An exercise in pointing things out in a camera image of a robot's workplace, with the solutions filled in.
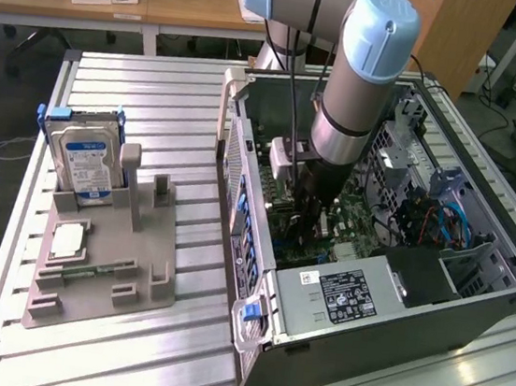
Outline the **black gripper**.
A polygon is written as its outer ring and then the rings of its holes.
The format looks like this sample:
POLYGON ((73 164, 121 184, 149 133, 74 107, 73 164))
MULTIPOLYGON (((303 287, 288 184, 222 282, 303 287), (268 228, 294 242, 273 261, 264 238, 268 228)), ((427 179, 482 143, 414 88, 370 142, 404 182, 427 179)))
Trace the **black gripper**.
POLYGON ((330 164, 318 159, 304 163, 294 192, 303 222, 316 223, 323 208, 328 208, 341 193, 353 164, 330 164))

